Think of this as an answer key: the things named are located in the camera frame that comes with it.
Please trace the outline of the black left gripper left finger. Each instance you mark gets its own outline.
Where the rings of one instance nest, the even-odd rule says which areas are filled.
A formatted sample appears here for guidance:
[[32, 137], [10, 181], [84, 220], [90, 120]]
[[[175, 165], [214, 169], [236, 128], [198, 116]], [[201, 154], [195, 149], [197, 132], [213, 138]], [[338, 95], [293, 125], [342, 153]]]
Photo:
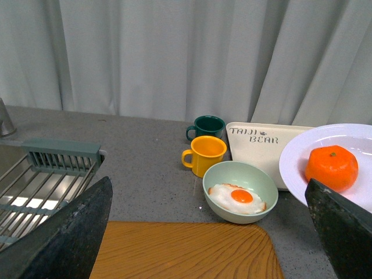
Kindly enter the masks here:
[[112, 204], [109, 177], [1, 251], [1, 278], [89, 278]]

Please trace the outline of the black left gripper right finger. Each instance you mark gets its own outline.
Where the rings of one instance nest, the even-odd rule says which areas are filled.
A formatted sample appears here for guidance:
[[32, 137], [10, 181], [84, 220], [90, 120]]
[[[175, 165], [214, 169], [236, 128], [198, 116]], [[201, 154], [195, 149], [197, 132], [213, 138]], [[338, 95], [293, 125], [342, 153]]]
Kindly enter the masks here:
[[305, 198], [338, 278], [371, 278], [371, 213], [311, 179]]

